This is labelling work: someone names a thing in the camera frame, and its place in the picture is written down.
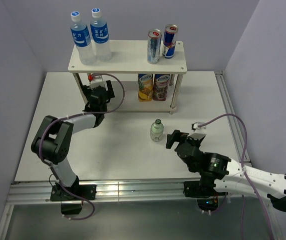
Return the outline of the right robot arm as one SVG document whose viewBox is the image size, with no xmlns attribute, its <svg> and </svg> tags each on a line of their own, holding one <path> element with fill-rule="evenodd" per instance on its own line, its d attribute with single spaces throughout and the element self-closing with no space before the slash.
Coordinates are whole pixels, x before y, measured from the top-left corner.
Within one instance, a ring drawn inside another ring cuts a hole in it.
<svg viewBox="0 0 286 240">
<path fill-rule="evenodd" d="M 175 152 L 199 180 L 184 182 L 188 198 L 208 198 L 225 193 L 262 198 L 286 213 L 286 173 L 265 172 L 214 152 L 200 150 L 203 137 L 179 130 L 166 136 L 166 148 L 177 143 Z"/>
</svg>

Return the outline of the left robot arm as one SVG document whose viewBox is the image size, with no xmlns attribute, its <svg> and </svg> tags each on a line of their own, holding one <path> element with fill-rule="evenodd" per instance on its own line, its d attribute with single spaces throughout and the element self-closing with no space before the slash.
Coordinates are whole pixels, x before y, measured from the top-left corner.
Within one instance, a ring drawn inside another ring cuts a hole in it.
<svg viewBox="0 0 286 240">
<path fill-rule="evenodd" d="M 53 116 L 44 117 L 32 141 L 31 150 L 47 164 L 57 183 L 52 185 L 50 200 L 74 201 L 79 198 L 94 200 L 96 185 L 81 185 L 73 172 L 67 155 L 72 135 L 80 131 L 98 127 L 105 118 L 107 104 L 115 94 L 110 80 L 99 77 L 82 86 L 87 99 L 83 112 L 76 117 L 59 120 Z"/>
</svg>

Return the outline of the blue label water bottle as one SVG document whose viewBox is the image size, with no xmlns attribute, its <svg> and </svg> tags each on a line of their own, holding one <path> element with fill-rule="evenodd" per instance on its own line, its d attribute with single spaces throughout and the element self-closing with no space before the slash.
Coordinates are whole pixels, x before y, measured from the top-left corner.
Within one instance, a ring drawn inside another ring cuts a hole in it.
<svg viewBox="0 0 286 240">
<path fill-rule="evenodd" d="M 89 66 L 96 61 L 88 25 L 82 21 L 78 11 L 71 12 L 72 25 L 70 27 L 72 38 L 82 64 Z"/>
<path fill-rule="evenodd" d="M 90 28 L 96 46 L 96 54 L 100 61 L 106 62 L 112 58 L 107 21 L 102 17 L 99 8 L 93 8 L 91 12 Z"/>
</svg>

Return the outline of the green cap soda bottle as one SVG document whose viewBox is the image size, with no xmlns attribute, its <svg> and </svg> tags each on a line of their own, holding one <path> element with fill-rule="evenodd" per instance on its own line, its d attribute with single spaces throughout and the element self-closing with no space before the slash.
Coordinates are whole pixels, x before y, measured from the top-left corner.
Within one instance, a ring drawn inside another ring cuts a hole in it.
<svg viewBox="0 0 286 240">
<path fill-rule="evenodd" d="M 164 125 L 161 119 L 156 119 L 150 128 L 150 138 L 154 142 L 159 142 L 162 139 L 164 133 Z"/>
</svg>

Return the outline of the Red Bull can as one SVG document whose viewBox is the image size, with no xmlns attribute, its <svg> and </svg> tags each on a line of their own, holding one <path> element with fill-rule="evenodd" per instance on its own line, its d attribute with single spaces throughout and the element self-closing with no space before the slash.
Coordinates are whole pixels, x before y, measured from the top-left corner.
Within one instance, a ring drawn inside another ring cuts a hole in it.
<svg viewBox="0 0 286 240">
<path fill-rule="evenodd" d="M 177 35 L 178 26 L 174 24 L 168 24 L 165 26 L 162 55 L 167 59 L 170 59 L 174 56 Z"/>
<path fill-rule="evenodd" d="M 160 59 L 162 33 L 158 29 L 150 29 L 147 40 L 147 61 L 156 64 Z"/>
</svg>

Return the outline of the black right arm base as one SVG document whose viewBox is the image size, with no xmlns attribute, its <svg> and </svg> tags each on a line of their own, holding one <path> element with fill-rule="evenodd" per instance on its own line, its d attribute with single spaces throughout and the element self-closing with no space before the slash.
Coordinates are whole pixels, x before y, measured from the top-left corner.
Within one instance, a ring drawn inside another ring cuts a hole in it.
<svg viewBox="0 0 286 240">
<path fill-rule="evenodd" d="M 183 194 L 187 198 L 194 198 L 202 213 L 211 214 L 226 202 L 227 193 L 217 192 L 213 188 L 201 187 L 199 180 L 185 181 Z"/>
</svg>

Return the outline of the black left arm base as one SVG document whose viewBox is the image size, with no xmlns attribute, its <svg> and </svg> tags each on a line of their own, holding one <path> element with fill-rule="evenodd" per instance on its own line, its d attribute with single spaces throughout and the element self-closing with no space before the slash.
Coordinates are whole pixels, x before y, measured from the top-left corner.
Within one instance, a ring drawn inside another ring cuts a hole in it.
<svg viewBox="0 0 286 240">
<path fill-rule="evenodd" d="M 79 185 L 77 193 L 69 194 L 58 183 L 52 186 L 51 202 L 61 202 L 61 214 L 63 217 L 74 221 L 85 220 L 95 212 L 95 206 L 91 202 L 95 199 L 97 186 L 95 184 Z M 88 216 L 75 217 L 83 208 L 84 203 L 91 205 L 92 210 Z"/>
</svg>

